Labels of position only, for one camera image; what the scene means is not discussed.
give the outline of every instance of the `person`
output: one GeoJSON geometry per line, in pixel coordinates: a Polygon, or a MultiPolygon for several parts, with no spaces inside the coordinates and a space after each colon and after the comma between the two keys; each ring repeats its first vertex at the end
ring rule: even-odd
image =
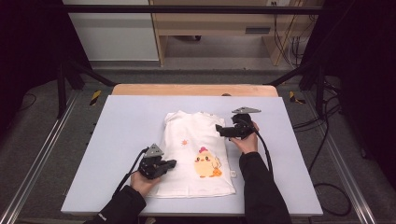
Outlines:
{"type": "MultiPolygon", "coordinates": [[[[258,131],[257,124],[255,122],[253,124],[258,131]]],[[[252,133],[245,139],[230,138],[230,140],[242,152],[239,168],[245,180],[246,222],[248,224],[290,224],[288,208],[258,152],[257,134],[252,133]]],[[[149,180],[139,172],[133,173],[131,185],[124,186],[93,220],[86,221],[85,224],[136,222],[137,216],[146,207],[144,197],[159,182],[160,178],[149,180]]],[[[166,220],[169,219],[159,218],[158,223],[166,223],[166,220]]]]}

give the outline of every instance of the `folded shirt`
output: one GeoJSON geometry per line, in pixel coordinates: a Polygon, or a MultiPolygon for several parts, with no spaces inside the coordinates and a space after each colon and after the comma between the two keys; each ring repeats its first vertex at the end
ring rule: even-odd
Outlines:
{"type": "Polygon", "coordinates": [[[148,196],[157,198],[194,198],[234,194],[225,139],[216,131],[224,119],[205,112],[169,113],[160,148],[163,160],[176,160],[174,169],[148,196]]]}

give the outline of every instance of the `floor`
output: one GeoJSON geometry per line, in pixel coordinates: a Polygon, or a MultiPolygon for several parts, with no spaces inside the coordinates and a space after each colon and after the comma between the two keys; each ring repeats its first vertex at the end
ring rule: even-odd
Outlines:
{"type": "MultiPolygon", "coordinates": [[[[203,36],[201,41],[195,41],[191,36],[175,36],[169,40],[163,67],[139,65],[112,68],[107,64],[95,69],[99,74],[122,83],[260,85],[286,74],[292,67],[285,62],[280,66],[272,66],[259,37],[203,36]]],[[[25,96],[21,107],[26,108],[17,114],[7,138],[0,143],[0,211],[6,212],[8,205],[14,204],[18,219],[13,221],[17,223],[81,223],[87,219],[60,212],[64,195],[73,181],[94,131],[94,124],[106,102],[106,95],[111,93],[111,88],[89,77],[84,79],[87,84],[83,91],[71,91],[68,88],[70,98],[76,97],[75,106],[70,111],[67,122],[61,124],[59,134],[53,137],[56,140],[53,145],[48,144],[46,140],[57,122],[56,82],[29,91],[30,94],[25,96]],[[89,102],[96,90],[101,90],[102,95],[96,105],[91,106],[89,102]],[[50,146],[47,153],[43,151],[43,146],[50,146]],[[37,155],[43,155],[41,158],[44,160],[37,161],[37,155]],[[32,164],[37,163],[41,165],[34,166],[36,174],[32,174],[29,172],[32,164]],[[24,179],[34,185],[22,185],[21,189],[25,189],[27,195],[20,197],[19,203],[12,203],[12,199],[20,192],[19,187],[25,183],[24,179]]],[[[300,91],[298,81],[299,78],[295,77],[277,87],[292,124],[315,117],[309,104],[314,94],[311,91],[300,91]],[[306,104],[291,101],[290,91],[294,92],[297,100],[306,101],[306,104]]],[[[328,82],[337,87],[340,85],[333,77],[328,77],[328,82]]],[[[326,91],[326,99],[330,99],[331,96],[333,92],[326,91]]],[[[330,105],[333,106],[337,106],[336,100],[330,105]]],[[[316,126],[314,123],[306,128],[309,130],[295,130],[307,167],[318,151],[325,130],[324,125],[316,126]]],[[[348,174],[339,170],[339,161],[333,155],[335,148],[347,165],[352,180],[358,187],[358,196],[360,193],[363,200],[355,200],[351,195],[351,200],[355,203],[350,213],[339,217],[325,211],[322,217],[312,217],[312,223],[396,223],[396,192],[382,175],[375,161],[361,157],[360,145],[355,141],[347,119],[338,111],[331,116],[329,127],[330,135],[312,170],[312,180],[314,183],[331,183],[343,191],[350,189],[350,186],[345,184],[348,174]],[[361,217],[360,208],[365,205],[369,208],[368,215],[373,215],[372,219],[364,220],[364,217],[361,217]]],[[[318,187],[318,197],[321,204],[331,211],[343,213],[347,210],[347,200],[338,190],[318,187]]],[[[309,220],[307,217],[294,217],[293,223],[309,223],[309,220]]]]}

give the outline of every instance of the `black jacket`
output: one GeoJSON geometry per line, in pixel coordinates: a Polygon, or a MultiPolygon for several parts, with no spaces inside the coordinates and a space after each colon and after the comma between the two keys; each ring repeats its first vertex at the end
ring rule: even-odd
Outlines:
{"type": "MultiPolygon", "coordinates": [[[[245,179],[247,223],[291,223],[288,208],[261,155],[258,152],[242,154],[239,167],[245,179]]],[[[134,223],[145,206],[140,193],[125,186],[92,221],[85,223],[134,223]]]]}

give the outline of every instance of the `yellow chick graphic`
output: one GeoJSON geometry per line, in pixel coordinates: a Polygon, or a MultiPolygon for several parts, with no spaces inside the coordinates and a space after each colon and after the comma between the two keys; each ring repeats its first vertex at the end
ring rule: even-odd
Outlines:
{"type": "Polygon", "coordinates": [[[219,167],[219,159],[212,156],[212,154],[205,147],[201,147],[194,163],[195,172],[201,178],[207,176],[221,176],[221,170],[219,167]]]}

